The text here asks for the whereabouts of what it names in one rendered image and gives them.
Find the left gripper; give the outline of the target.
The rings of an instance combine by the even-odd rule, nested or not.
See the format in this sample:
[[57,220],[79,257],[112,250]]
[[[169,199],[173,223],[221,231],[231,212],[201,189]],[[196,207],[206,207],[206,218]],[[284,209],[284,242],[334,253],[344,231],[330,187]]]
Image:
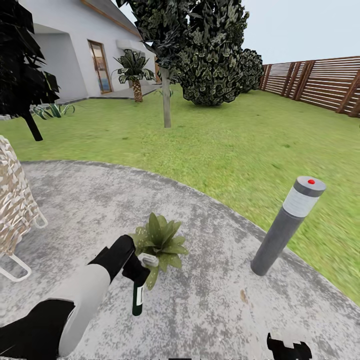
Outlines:
[[146,283],[150,272],[151,271],[149,268],[147,268],[146,266],[142,266],[140,261],[137,260],[137,263],[135,264],[134,267],[132,267],[128,270],[124,269],[122,274],[131,280],[134,280],[141,284],[144,284],[144,283]]

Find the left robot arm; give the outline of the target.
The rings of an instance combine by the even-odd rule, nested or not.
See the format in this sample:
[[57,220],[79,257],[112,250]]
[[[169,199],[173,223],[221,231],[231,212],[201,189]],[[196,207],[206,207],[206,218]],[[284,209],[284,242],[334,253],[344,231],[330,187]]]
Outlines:
[[157,267],[155,255],[136,256],[136,247],[122,235],[61,287],[47,294],[16,322],[0,328],[0,360],[56,360],[69,356],[89,324],[114,277],[122,274],[141,284]]

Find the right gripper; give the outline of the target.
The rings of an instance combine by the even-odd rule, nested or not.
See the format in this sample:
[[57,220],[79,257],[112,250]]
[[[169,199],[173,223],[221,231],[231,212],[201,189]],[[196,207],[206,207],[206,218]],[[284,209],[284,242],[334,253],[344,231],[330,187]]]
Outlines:
[[311,349],[306,342],[294,343],[293,345],[294,348],[285,347],[282,340],[273,339],[271,338],[271,333],[268,333],[267,346],[272,350],[275,360],[285,360],[290,356],[298,360],[312,359]]

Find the insectifuge atomizer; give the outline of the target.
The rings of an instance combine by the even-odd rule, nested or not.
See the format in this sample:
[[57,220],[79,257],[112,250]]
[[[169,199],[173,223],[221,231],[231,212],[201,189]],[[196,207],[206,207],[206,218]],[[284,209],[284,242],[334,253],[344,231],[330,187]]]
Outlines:
[[132,301],[132,314],[139,316],[143,309],[143,284],[138,281],[133,282],[133,301]]

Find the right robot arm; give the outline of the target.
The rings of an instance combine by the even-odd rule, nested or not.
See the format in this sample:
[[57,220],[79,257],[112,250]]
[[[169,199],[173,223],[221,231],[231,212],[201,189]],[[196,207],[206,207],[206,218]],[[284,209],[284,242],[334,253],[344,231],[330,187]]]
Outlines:
[[[268,333],[267,346],[272,350],[275,360],[310,360],[312,353],[307,343],[312,343],[312,337],[308,332],[282,329],[282,340],[271,338]],[[300,341],[294,343],[293,341]]]

